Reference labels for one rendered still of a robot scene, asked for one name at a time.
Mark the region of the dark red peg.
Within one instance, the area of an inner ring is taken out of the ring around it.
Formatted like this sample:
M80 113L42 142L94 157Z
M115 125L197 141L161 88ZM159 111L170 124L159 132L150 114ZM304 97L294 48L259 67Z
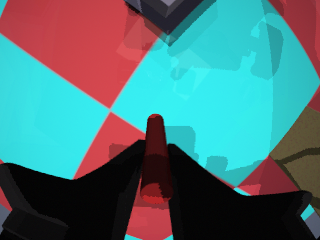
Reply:
M173 195L173 184L163 117L153 113L145 127L145 155L140 197L151 204L163 204Z

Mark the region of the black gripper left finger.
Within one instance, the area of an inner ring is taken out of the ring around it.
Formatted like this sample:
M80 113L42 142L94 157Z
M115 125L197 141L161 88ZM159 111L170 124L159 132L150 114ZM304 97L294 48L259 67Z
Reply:
M73 180L1 163L1 191L12 209L87 232L93 240L124 240L143 171L144 144L135 141L96 171Z

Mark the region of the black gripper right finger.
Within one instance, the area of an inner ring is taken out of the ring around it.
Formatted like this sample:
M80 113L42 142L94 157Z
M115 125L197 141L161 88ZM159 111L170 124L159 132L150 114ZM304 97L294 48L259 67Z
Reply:
M233 240L245 227L303 215L312 193L247 196L216 179L188 153L168 144L173 195L168 209L173 240Z

